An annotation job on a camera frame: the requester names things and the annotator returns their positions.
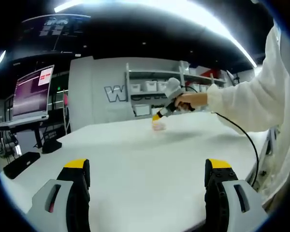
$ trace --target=white table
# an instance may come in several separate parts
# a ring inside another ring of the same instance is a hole
[[[27,212],[32,196],[67,162],[87,158],[92,232],[182,232],[205,219],[205,160],[226,160],[246,179],[256,157],[249,140],[214,114],[175,115],[164,123],[163,131],[153,131],[151,119],[90,125],[61,138],[60,150],[16,179],[0,175]],[[267,131],[249,135],[260,153]]]

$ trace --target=white wall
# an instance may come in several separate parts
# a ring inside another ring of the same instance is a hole
[[[85,57],[72,60],[69,75],[69,107],[72,131],[86,125],[107,122],[107,105],[126,100],[125,89],[122,90],[120,99],[109,99],[106,91],[110,88],[114,89],[115,86],[117,89],[124,86],[127,63],[129,63],[130,69],[143,70],[175,70],[179,66],[178,61],[156,58],[94,60],[92,57]]]
[[[244,81],[251,81],[255,76],[257,76],[262,70],[262,65],[259,65],[258,67],[250,70],[246,70],[243,72],[239,72],[238,77],[240,78],[240,82]]]
[[[69,73],[69,117],[71,130],[94,123],[93,120],[93,57],[74,59]]]

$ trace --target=laptop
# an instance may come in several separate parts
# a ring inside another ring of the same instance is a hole
[[[47,103],[53,70],[54,65],[48,66],[17,80],[12,120],[0,123],[0,128],[13,128],[48,119]]]

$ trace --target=black object on table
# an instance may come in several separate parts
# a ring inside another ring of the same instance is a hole
[[[62,143],[58,142],[55,138],[52,138],[50,140],[47,140],[44,142],[42,147],[42,153],[48,154],[52,153],[62,147]]]
[[[24,155],[13,160],[8,165],[6,165],[3,168],[4,174],[10,179],[15,179],[26,168],[28,168],[30,165],[32,165],[38,158],[40,158],[39,153],[27,152]]]

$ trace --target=yellow gripper tip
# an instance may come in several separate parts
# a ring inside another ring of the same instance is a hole
[[[157,121],[158,119],[160,119],[160,117],[158,115],[153,116],[153,121]]]

